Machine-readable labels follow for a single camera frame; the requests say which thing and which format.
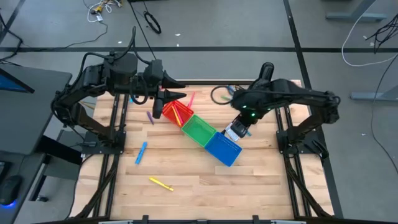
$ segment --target wooden tabletop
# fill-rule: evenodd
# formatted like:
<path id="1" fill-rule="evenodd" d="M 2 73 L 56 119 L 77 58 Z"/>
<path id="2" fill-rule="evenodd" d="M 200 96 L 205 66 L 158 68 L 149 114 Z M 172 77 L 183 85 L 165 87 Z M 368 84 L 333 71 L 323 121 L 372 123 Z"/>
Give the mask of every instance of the wooden tabletop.
<path id="1" fill-rule="evenodd" d="M 213 86 L 192 85 L 178 91 L 187 94 L 180 100 L 184 104 L 188 104 L 195 92 L 192 110 L 222 131 L 238 111 L 229 105 L 214 104 L 210 99 L 212 89 Z M 221 95 L 228 96 L 226 91 L 219 90 L 215 98 L 223 101 Z M 112 104 L 111 95 L 98 97 L 94 119 L 108 125 Z M 236 142 L 243 150 L 233 166 L 227 167 L 164 116 L 155 119 L 152 125 L 146 115 L 152 104 L 149 100 L 141 106 L 132 103 L 128 106 L 126 148 L 119 162 L 111 218 L 141 219 L 143 215 L 155 220 L 248 220 L 253 215 L 259 215 L 260 219 L 293 218 L 284 160 L 277 149 L 277 121 L 273 111 L 250 127 L 251 137 Z M 290 111 L 294 125 L 308 117 L 306 106 L 292 105 Z M 282 117 L 287 127 L 285 115 Z M 146 151 L 141 163 L 135 165 L 144 141 L 147 141 Z M 300 158 L 309 191 L 328 213 L 333 213 L 318 156 L 306 154 Z M 81 168 L 72 216 L 96 190 L 101 163 L 102 156 L 97 155 Z M 155 177 L 174 191 L 151 182 L 149 177 Z M 297 188 L 296 191 L 303 215 L 300 191 Z"/>

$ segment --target black cable bundle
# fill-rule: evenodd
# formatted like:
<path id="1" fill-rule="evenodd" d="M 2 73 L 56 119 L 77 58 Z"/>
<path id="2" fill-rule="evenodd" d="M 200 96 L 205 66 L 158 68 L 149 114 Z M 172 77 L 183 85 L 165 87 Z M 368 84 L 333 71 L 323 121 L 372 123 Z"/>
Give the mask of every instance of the black cable bundle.
<path id="1" fill-rule="evenodd" d="M 145 20 L 147 21 L 148 25 L 150 26 L 150 28 L 151 28 L 155 33 L 161 34 L 161 33 L 162 33 L 162 29 L 160 28 L 159 23 L 157 22 L 157 20 L 155 19 L 155 17 L 154 17 L 151 13 L 149 13 L 149 10 L 148 10 L 148 8 L 147 8 L 147 4 L 145 3 L 145 0 L 144 0 L 143 2 L 144 2 L 144 5 L 145 5 L 145 9 L 146 9 L 146 11 L 144 12 Z M 154 21 L 154 23 L 155 23 L 156 26 L 157 26 L 157 29 L 154 27 L 154 25 L 153 25 L 151 22 L 149 22 L 147 16 L 149 16 L 149 17 L 152 19 L 152 21 Z"/>
<path id="2" fill-rule="evenodd" d="M 380 35 L 385 32 L 388 32 L 387 35 L 384 38 L 379 39 Z M 396 14 L 396 16 L 394 16 L 394 18 L 392 18 L 392 20 L 388 24 L 378 29 L 372 36 L 368 37 L 366 40 L 374 37 L 373 53 L 376 54 L 382 44 L 384 44 L 387 40 L 393 38 L 397 34 L 398 14 Z"/>
<path id="3" fill-rule="evenodd" d="M 10 58 L 12 58 L 13 56 L 17 55 L 17 53 L 18 53 L 18 51 L 19 51 L 21 45 L 24 43 L 24 41 L 23 41 L 22 38 L 20 38 L 17 34 L 13 33 L 13 32 L 9 29 L 9 27 L 7 27 L 7 25 L 6 25 L 6 23 L 4 22 L 4 19 L 2 18 L 1 14 L 0 14 L 0 22 L 1 22 L 1 24 L 3 25 L 3 30 L 2 30 L 3 32 L 8 32 L 9 34 L 13 35 L 15 38 L 18 39 L 18 45 L 17 45 L 15 51 L 14 51 L 12 54 L 8 55 L 7 57 L 0 58 L 0 62 L 1 62 L 1 63 L 14 64 L 14 63 L 12 63 L 12 62 L 8 62 L 7 59 L 10 59 Z"/>

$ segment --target marker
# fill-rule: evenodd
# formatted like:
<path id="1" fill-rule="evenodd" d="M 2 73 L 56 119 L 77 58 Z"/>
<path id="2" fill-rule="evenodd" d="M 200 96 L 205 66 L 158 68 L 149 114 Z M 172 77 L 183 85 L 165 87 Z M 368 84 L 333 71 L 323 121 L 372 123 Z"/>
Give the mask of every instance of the marker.
<path id="1" fill-rule="evenodd" d="M 224 99 L 224 100 L 231 100 L 231 98 L 226 97 L 226 96 L 221 96 L 221 97 L 222 97 L 222 99 Z"/>
<path id="2" fill-rule="evenodd" d="M 157 180 L 157 179 L 155 179 L 154 177 L 149 177 L 149 180 L 151 180 L 151 181 L 155 182 L 156 184 L 159 184 L 160 186 L 162 186 L 162 187 L 166 188 L 167 190 L 174 191 L 174 189 L 173 189 L 173 188 L 171 188 L 171 187 L 169 187 L 169 186 L 167 186 L 167 185 L 163 184 L 162 182 L 158 181 L 158 180 Z"/>
<path id="3" fill-rule="evenodd" d="M 192 106 L 193 97 L 195 97 L 195 92 L 192 93 L 191 100 L 189 101 L 189 104 L 188 104 L 188 108 L 191 108 L 191 106 Z"/>
<path id="4" fill-rule="evenodd" d="M 228 89 L 228 93 L 229 93 L 231 96 L 233 96 L 233 95 L 234 95 L 234 88 L 233 88 L 231 85 L 228 85 L 228 86 L 227 86 L 227 89 Z"/>
<path id="5" fill-rule="evenodd" d="M 155 124 L 154 120 L 152 119 L 152 115 L 150 114 L 149 111 L 147 111 L 147 115 L 148 115 L 149 121 L 152 123 L 152 125 L 154 125 Z"/>
<path id="6" fill-rule="evenodd" d="M 178 119 L 181 121 L 181 125 L 182 125 L 184 123 L 184 121 L 182 120 L 180 112 L 178 112 L 177 108 L 175 108 L 175 112 L 177 112 Z"/>
<path id="7" fill-rule="evenodd" d="M 177 114 L 175 108 L 174 108 L 174 105 L 172 106 L 172 108 L 173 108 L 173 111 L 174 111 L 175 119 L 177 120 L 178 125 L 181 127 L 182 126 L 181 125 L 181 121 L 180 121 L 180 118 L 178 117 L 178 114 Z"/>
<path id="8" fill-rule="evenodd" d="M 138 156 L 137 156 L 136 164 L 139 164 L 139 163 L 140 163 L 141 157 L 142 157 L 142 155 L 144 154 L 144 151 L 145 151 L 145 148 L 146 148 L 146 147 L 147 147 L 147 142 L 144 142 L 144 143 L 142 144 L 141 150 L 139 151 L 139 154 L 138 154 Z"/>

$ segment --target floor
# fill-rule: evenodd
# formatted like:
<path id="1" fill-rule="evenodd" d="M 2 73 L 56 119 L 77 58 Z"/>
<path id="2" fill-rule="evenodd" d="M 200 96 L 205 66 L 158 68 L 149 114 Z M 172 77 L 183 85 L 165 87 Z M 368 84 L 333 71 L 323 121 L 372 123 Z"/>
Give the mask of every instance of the floor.
<path id="1" fill-rule="evenodd" d="M 340 120 L 333 125 L 324 125 L 323 130 L 343 215 L 345 218 L 398 222 L 395 209 L 398 205 L 398 175 L 386 153 L 372 138 L 371 104 L 349 98 L 352 91 L 374 91 L 388 64 L 367 67 L 345 64 L 339 48 L 353 23 L 325 20 L 326 12 L 352 11 L 359 2 L 289 0 L 312 88 L 333 91 L 342 99 Z M 160 22 L 163 33 L 157 35 L 145 26 L 144 31 L 151 46 L 164 47 L 157 48 L 155 54 L 174 78 L 256 78 L 262 63 L 272 62 L 274 78 L 302 79 L 283 1 L 169 0 L 147 1 L 146 4 Z M 144 10 L 141 2 L 133 5 L 138 12 Z M 99 23 L 87 22 L 87 8 L 81 0 L 3 0 L 0 8 L 5 21 L 12 24 L 11 30 L 30 47 L 64 47 L 72 42 L 95 39 L 105 28 Z M 381 23 L 358 24 L 346 47 L 352 51 L 355 51 L 353 48 L 371 48 L 370 41 L 364 41 L 364 36 L 373 34 L 387 23 L 397 8 L 397 1 L 376 1 L 369 12 L 385 13 L 388 19 Z M 131 28 L 137 25 L 127 6 L 114 7 L 112 13 L 103 13 L 103 18 L 109 26 L 108 33 L 96 42 L 76 45 L 64 52 L 19 53 L 10 61 L 26 67 L 70 72 L 75 77 L 85 52 L 106 54 L 104 51 L 108 49 L 103 47 L 127 46 Z M 140 30 L 137 30 L 136 42 L 140 47 L 146 46 Z M 10 54 L 4 52 L 5 47 L 15 47 L 16 43 L 10 35 L 5 36 L 0 44 L 0 57 Z M 393 48 L 393 52 L 398 51 L 397 47 L 396 39 L 384 45 L 384 48 Z M 141 55 L 151 58 L 149 52 Z M 346 59 L 351 63 L 367 63 L 393 55 L 347 53 Z M 99 62 L 100 59 L 93 57 L 88 58 L 86 64 Z M 139 70 L 143 68 L 143 64 L 139 64 Z M 386 75 L 381 91 L 398 82 L 398 77 L 393 75 L 397 71 L 395 63 Z M 397 112 L 395 103 L 376 103 L 374 107 L 375 135 L 396 163 Z M 61 128 L 62 125 L 53 119 L 46 135 L 56 138 Z M 25 204 L 16 223 L 65 217 L 72 203 L 73 184 L 73 181 L 57 179 L 48 181 L 42 193 L 50 195 L 51 200 L 41 205 Z"/>

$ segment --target blue marker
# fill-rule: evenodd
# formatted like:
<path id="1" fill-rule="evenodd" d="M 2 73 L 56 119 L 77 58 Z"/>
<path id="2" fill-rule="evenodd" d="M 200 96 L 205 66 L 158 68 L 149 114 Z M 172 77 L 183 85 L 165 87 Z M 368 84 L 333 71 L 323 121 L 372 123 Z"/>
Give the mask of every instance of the blue marker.
<path id="1" fill-rule="evenodd" d="M 144 142 L 141 146 L 141 150 L 139 151 L 139 154 L 137 156 L 136 159 L 136 164 L 139 164 L 139 162 L 141 161 L 141 157 L 144 154 L 145 148 L 147 147 L 147 142 Z"/>

